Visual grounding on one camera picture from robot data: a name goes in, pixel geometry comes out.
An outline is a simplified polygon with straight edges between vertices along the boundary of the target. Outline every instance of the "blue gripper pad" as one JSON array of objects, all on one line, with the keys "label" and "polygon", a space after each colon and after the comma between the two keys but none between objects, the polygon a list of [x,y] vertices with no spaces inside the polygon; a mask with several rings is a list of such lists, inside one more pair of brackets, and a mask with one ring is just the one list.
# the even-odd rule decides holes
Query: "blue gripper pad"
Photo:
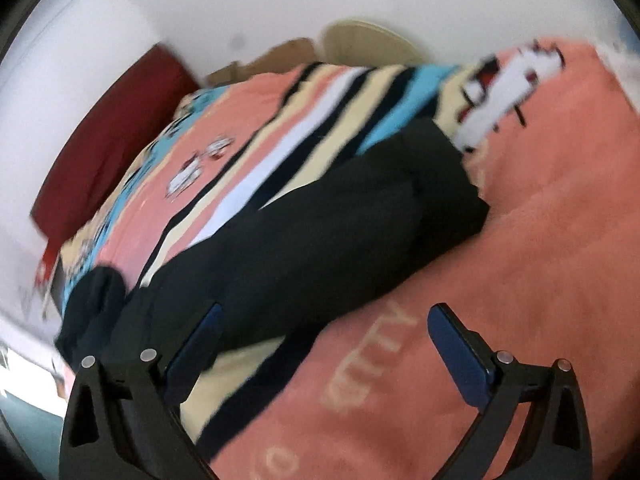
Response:
[{"label": "blue gripper pad", "polygon": [[495,379],[491,349],[479,334],[465,328],[446,303],[431,307],[427,329],[462,398],[484,412]]},{"label": "blue gripper pad", "polygon": [[198,377],[217,355],[224,328],[222,307],[217,303],[187,339],[166,372],[164,402],[178,406],[187,400]]}]

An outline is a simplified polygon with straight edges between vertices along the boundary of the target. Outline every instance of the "dark red pillow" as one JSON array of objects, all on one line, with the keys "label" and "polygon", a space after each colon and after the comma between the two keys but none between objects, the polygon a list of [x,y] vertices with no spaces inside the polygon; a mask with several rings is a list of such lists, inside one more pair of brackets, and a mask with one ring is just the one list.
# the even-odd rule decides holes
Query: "dark red pillow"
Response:
[{"label": "dark red pillow", "polygon": [[50,249],[58,252],[94,216],[180,99],[197,89],[180,62],[156,45],[107,90],[66,142],[31,210]]}]

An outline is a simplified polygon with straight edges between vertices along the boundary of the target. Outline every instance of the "white stripe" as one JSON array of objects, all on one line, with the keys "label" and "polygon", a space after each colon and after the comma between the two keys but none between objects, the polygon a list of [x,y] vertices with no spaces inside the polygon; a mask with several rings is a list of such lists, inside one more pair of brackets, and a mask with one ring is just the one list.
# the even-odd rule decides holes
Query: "white stripe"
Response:
[{"label": "white stripe", "polygon": [[357,67],[339,76],[329,86],[316,107],[302,121],[290,129],[276,147],[260,161],[218,204],[215,212],[189,244],[189,247],[212,236],[231,217],[238,213],[274,170],[334,111],[353,80],[366,69]]}]

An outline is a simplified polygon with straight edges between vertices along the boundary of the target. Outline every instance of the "beige lampshade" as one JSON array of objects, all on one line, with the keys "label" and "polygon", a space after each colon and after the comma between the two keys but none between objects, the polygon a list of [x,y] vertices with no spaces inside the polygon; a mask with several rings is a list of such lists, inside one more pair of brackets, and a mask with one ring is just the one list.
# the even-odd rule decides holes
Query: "beige lampshade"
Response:
[{"label": "beige lampshade", "polygon": [[324,60],[348,66],[416,65],[427,60],[408,40],[373,23],[340,20],[322,36]]}]

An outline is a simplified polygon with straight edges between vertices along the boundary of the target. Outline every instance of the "black stripe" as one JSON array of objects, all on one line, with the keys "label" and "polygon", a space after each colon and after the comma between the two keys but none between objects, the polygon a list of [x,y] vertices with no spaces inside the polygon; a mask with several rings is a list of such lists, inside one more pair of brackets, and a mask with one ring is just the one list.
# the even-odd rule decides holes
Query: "black stripe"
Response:
[{"label": "black stripe", "polygon": [[354,97],[360,92],[362,86],[369,74],[373,70],[367,70],[354,78],[353,82],[349,86],[349,89],[340,99],[340,102],[335,106],[334,110],[329,116],[320,124],[314,131],[312,131],[291,154],[282,161],[282,163],[271,173],[265,181],[260,184],[260,187],[254,192],[252,197],[244,207],[247,210],[257,210],[265,205],[271,198],[276,196],[282,188],[284,188],[293,176],[298,172],[302,165],[309,158],[309,155],[314,148],[326,137],[326,135],[337,123],[338,118],[349,105]]},{"label": "black stripe", "polygon": [[293,97],[293,95],[297,93],[298,90],[300,90],[300,86],[302,85],[302,83],[307,81],[309,79],[309,76],[311,76],[312,73],[315,72],[322,65],[324,65],[324,63],[320,63],[320,62],[311,63],[300,73],[300,76],[298,77],[297,81],[293,83],[293,85],[291,86],[291,88],[289,88],[287,93],[283,95],[282,103],[280,104],[280,110],[278,110],[276,114],[271,118],[271,120],[269,120],[269,123],[273,121],[280,114],[280,112],[282,111],[282,108],[284,108],[289,103],[289,100]]},{"label": "black stripe", "polygon": [[169,220],[165,228],[162,230],[162,235],[160,236],[160,239],[158,240],[158,243],[154,247],[154,250],[152,251],[151,255],[147,259],[145,266],[142,267],[142,272],[140,272],[140,276],[138,277],[138,282],[136,283],[136,286],[140,286],[140,281],[142,280],[146,272],[149,270],[149,267],[151,267],[154,260],[158,257],[158,253],[160,252],[160,247],[162,247],[162,244],[164,243],[164,240],[167,238],[169,232],[171,232],[171,230],[174,227],[176,227],[180,222],[182,222],[185,218],[187,218],[188,214],[191,212],[191,210],[193,210],[195,205],[200,200],[202,200],[204,196],[225,175],[225,173],[233,167],[233,165],[238,161],[238,159],[242,156],[242,154],[247,150],[249,145],[251,145],[251,143],[254,141],[256,134],[257,132],[253,134],[251,136],[251,139],[249,139],[249,141],[246,142],[245,145],[242,148],[240,148],[240,150],[238,150],[238,152],[234,154],[234,156],[232,156],[226,162],[222,170],[220,170],[220,172],[210,182],[207,182],[207,185],[204,186],[185,207],[180,209],[180,211],[178,211],[174,216],[171,217],[171,219]]},{"label": "black stripe", "polygon": [[440,103],[440,92],[434,95],[427,104],[422,107],[422,110],[418,112],[416,118],[418,117],[428,117],[433,119],[436,116],[436,112],[438,111],[438,104]]},{"label": "black stripe", "polygon": [[289,90],[286,92],[286,94],[284,94],[284,96],[282,98],[282,103],[280,105],[280,108],[274,114],[274,116],[271,119],[269,119],[269,121],[264,123],[264,125],[261,126],[261,128],[259,130],[254,132],[254,134],[244,144],[244,146],[234,156],[232,156],[227,161],[227,163],[224,165],[222,170],[220,170],[220,172],[210,182],[208,182],[200,190],[200,192],[184,208],[182,208],[180,211],[178,211],[168,221],[167,225],[162,230],[162,234],[160,236],[160,239],[158,240],[158,243],[156,243],[156,246],[154,247],[154,250],[151,252],[151,254],[149,255],[148,259],[146,260],[146,263],[145,263],[144,267],[142,267],[142,271],[140,272],[140,275],[138,277],[138,282],[136,283],[136,286],[140,286],[140,282],[142,281],[142,278],[145,276],[145,274],[147,273],[147,271],[149,270],[149,268],[151,267],[153,262],[158,257],[158,253],[160,252],[160,248],[162,247],[162,244],[164,243],[164,240],[169,235],[169,232],[171,232],[171,230],[174,227],[176,227],[180,222],[182,222],[185,218],[187,218],[188,214],[193,210],[193,208],[196,206],[196,204],[200,200],[202,200],[204,198],[204,196],[220,181],[220,179],[225,175],[225,173],[227,171],[229,171],[229,169],[231,169],[231,167],[238,161],[238,159],[242,156],[242,154],[247,150],[249,145],[251,145],[251,143],[254,142],[254,139],[257,136],[257,134],[263,128],[265,128],[268,124],[270,124],[274,120],[276,120],[277,117],[279,117],[279,115],[282,113],[283,108],[288,104],[289,100],[296,94],[296,92],[298,92],[300,90],[300,87],[301,87],[302,83],[305,82],[309,78],[309,76],[311,76],[312,73],[315,72],[315,70],[317,70],[320,66],[322,66],[322,63],[312,63],[302,71],[302,73],[298,77],[297,81],[295,83],[293,83],[291,88],[289,88]]},{"label": "black stripe", "polygon": [[196,450],[205,462],[213,460],[284,389],[323,328],[320,324],[294,330],[255,374],[212,413],[196,441]]},{"label": "black stripe", "polygon": [[399,73],[394,81],[389,86],[389,90],[380,101],[380,104],[371,114],[371,117],[364,124],[362,129],[353,137],[347,144],[340,150],[340,153],[335,157],[331,163],[329,170],[340,166],[350,158],[353,158],[358,151],[358,148],[367,137],[373,128],[401,101],[404,97],[404,92],[407,86],[415,76],[415,67],[407,68]]}]

